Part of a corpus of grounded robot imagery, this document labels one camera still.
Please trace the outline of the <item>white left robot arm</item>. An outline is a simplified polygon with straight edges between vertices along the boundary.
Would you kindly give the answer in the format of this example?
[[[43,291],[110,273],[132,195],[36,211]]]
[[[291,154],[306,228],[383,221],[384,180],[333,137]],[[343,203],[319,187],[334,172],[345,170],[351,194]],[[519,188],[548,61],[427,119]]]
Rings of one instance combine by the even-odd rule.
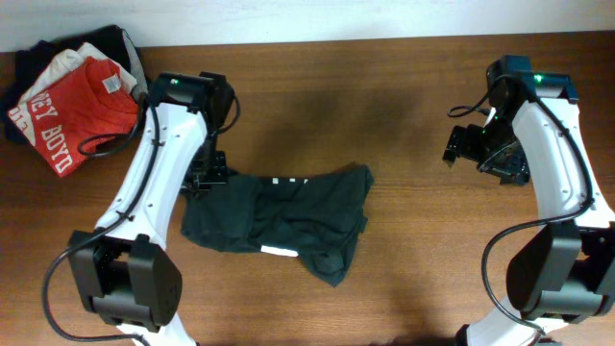
[[[178,314],[183,278],[166,253],[178,195],[223,185],[216,151],[235,100],[225,76],[161,73],[122,186],[93,232],[76,231],[68,261],[84,309],[141,345],[192,345]]]

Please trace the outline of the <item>dark green t-shirt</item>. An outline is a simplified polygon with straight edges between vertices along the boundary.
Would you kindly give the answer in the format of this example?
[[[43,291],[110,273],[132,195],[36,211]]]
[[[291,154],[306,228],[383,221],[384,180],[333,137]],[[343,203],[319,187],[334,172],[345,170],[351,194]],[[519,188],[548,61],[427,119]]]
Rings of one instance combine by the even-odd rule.
[[[374,182],[364,164],[312,177],[233,170],[226,184],[185,196],[181,233],[218,252],[288,251],[312,275],[338,286],[367,227],[364,204]]]

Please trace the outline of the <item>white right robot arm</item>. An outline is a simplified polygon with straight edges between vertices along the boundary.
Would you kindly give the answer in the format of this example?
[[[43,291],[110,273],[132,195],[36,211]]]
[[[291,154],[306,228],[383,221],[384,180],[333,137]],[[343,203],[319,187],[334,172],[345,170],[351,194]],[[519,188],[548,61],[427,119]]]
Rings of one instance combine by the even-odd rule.
[[[614,212],[591,168],[567,74],[505,55],[486,69],[483,125],[453,128],[447,164],[473,161],[504,185],[532,185],[534,237],[506,269],[506,294],[455,335],[458,345],[547,345],[550,333],[614,306]]]

